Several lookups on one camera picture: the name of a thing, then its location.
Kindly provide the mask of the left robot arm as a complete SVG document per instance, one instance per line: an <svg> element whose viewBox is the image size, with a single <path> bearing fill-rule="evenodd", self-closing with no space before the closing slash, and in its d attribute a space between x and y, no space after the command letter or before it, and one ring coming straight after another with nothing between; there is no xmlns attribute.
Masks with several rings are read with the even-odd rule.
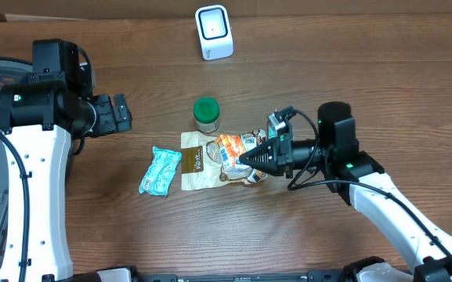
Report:
<svg viewBox="0 0 452 282"><path fill-rule="evenodd" d="M27 80L0 91L9 203L1 281L74 277L65 224L65 183L74 141L127 132L125 96L94 95L85 51L62 39L33 43Z"/></svg>

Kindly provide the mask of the beige brown snack pouch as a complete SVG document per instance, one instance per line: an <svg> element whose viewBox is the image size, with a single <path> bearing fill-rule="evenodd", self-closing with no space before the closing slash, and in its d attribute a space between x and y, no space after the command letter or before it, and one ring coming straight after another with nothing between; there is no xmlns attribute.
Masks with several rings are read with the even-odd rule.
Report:
<svg viewBox="0 0 452 282"><path fill-rule="evenodd" d="M215 143L220 135L207 136L198 131L181 134L181 152L183 154L181 188L183 190L217 188L230 183L251 185L259 183L267 177L265 172L260 172L252 167L242 172L225 172L222 168L219 148ZM257 146L266 141L266 132L262 129L233 136L255 137Z"/></svg>

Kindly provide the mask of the small orange white box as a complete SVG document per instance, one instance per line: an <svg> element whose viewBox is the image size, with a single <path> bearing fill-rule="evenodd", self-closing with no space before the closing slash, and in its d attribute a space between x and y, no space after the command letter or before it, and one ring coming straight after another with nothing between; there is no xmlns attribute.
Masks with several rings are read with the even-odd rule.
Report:
<svg viewBox="0 0 452 282"><path fill-rule="evenodd" d="M257 146L255 137L220 135L215 143L219 148L220 160L225 172L236 173L250 168L241 163L239 157Z"/></svg>

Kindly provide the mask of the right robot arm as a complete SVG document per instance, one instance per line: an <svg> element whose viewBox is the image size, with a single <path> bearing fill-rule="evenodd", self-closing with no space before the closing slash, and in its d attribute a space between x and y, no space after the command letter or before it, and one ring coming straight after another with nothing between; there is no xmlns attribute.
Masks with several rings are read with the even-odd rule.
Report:
<svg viewBox="0 0 452 282"><path fill-rule="evenodd" d="M297 140L290 120L294 107L268 117L267 139L240 155L240 162L272 176L290 179L300 190L318 183L300 182L303 172L320 172L321 184L368 218L401 254L408 270L371 256L345 266L338 281L452 281L452 236L441 230L396 187L385 169L360 149L351 106L322 104L309 124L314 138Z"/></svg>

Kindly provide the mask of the green capped bottle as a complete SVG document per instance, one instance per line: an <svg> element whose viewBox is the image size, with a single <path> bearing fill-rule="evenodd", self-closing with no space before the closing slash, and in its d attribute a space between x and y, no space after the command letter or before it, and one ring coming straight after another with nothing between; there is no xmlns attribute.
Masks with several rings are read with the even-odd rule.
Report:
<svg viewBox="0 0 452 282"><path fill-rule="evenodd" d="M211 97L202 97L193 105L197 128L202 132L214 132L220 125L219 103Z"/></svg>

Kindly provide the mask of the teal snack packet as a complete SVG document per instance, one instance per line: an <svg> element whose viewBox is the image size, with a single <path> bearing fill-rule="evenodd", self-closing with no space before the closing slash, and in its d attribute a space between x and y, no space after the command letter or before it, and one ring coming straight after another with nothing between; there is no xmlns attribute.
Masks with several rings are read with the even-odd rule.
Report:
<svg viewBox="0 0 452 282"><path fill-rule="evenodd" d="M139 184L139 193L167 197L182 154L156 146L152 147L152 153L153 160Z"/></svg>

